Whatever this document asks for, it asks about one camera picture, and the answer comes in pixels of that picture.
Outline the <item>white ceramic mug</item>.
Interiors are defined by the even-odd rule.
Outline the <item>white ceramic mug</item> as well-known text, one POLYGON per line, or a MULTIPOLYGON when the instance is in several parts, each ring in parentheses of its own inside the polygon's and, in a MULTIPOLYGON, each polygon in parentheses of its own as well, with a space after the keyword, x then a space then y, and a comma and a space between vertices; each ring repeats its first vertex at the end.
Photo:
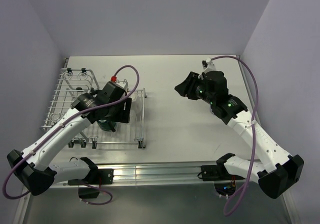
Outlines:
POLYGON ((139 101, 139 94, 137 91, 135 91, 131 96, 131 107, 135 108, 138 105, 138 101, 139 101))

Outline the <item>dark green mug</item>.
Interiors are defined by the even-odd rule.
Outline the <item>dark green mug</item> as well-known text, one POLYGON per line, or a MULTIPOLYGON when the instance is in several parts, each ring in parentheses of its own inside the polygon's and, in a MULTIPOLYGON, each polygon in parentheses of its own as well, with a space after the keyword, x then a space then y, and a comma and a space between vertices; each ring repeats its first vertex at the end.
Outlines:
POLYGON ((97 124, 101 130, 106 132, 116 132, 117 123, 110 120, 97 120, 97 124))

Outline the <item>lavender plastic cup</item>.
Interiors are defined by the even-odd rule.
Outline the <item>lavender plastic cup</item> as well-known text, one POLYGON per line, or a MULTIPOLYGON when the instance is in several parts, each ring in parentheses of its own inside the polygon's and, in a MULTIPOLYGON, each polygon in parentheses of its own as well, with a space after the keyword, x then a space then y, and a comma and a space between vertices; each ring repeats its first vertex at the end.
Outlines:
POLYGON ((211 113, 211 114, 215 115, 215 113, 214 113, 214 111, 213 111, 212 107, 209 107, 209 111, 210 111, 210 113, 211 113))

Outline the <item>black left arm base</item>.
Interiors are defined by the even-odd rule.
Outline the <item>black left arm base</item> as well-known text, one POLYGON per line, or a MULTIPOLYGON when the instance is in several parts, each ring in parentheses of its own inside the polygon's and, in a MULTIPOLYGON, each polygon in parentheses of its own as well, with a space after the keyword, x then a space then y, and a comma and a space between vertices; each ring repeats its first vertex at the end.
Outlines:
POLYGON ((69 186, 78 186, 78 197, 81 202, 93 206, 102 206, 110 203, 113 195, 106 189, 102 189, 104 184, 112 184, 114 177, 113 169, 99 169, 91 170, 84 179, 69 180, 69 186), (90 199, 96 199, 100 193, 109 195, 109 200, 103 203, 90 202, 90 199))

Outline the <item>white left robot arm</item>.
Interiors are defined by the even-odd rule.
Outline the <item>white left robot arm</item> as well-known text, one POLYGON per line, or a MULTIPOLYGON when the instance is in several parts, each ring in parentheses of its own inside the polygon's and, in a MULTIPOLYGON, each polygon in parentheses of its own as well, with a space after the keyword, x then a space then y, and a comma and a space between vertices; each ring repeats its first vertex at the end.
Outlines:
POLYGON ((124 80, 109 81, 103 89, 79 95, 61 119, 34 144, 21 152, 12 150, 7 155, 12 174, 34 196, 63 181, 95 182, 99 171, 89 158, 58 164, 53 164, 52 160, 76 135, 95 122, 128 123, 132 93, 124 80))

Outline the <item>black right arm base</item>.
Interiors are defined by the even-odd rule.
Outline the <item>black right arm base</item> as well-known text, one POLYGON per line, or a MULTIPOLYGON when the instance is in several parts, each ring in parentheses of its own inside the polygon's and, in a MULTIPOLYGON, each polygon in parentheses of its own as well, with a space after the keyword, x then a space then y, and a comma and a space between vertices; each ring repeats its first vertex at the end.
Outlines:
POLYGON ((220 198, 228 198, 237 190, 237 180, 243 177, 229 174, 222 165, 202 165, 197 178, 203 182, 213 182, 214 189, 220 198))

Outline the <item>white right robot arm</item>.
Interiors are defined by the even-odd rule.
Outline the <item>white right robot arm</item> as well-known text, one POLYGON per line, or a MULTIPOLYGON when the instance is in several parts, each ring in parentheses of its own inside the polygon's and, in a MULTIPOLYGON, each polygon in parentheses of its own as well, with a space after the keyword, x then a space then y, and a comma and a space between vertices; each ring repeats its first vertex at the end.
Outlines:
POLYGON ((251 172, 250 180, 272 199, 278 198, 300 179, 305 163, 302 157, 291 155, 276 143, 255 121, 247 106, 229 94, 223 72, 190 72, 174 89, 189 100, 208 103, 213 114, 233 129, 260 160, 251 165, 235 154, 225 154, 217 161, 216 173, 220 178, 227 179, 231 175, 246 177, 251 172))

